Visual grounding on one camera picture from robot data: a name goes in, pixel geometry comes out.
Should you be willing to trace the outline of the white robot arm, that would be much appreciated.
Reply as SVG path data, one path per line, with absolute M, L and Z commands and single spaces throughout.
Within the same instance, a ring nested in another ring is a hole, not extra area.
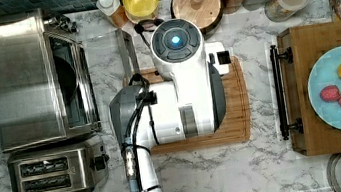
M 130 192 L 162 192 L 153 147 L 213 134 L 226 115 L 221 77 L 227 70 L 216 68 L 212 57 L 220 50 L 204 42 L 194 23 L 164 21 L 150 40 L 161 82 L 136 73 L 109 105 Z

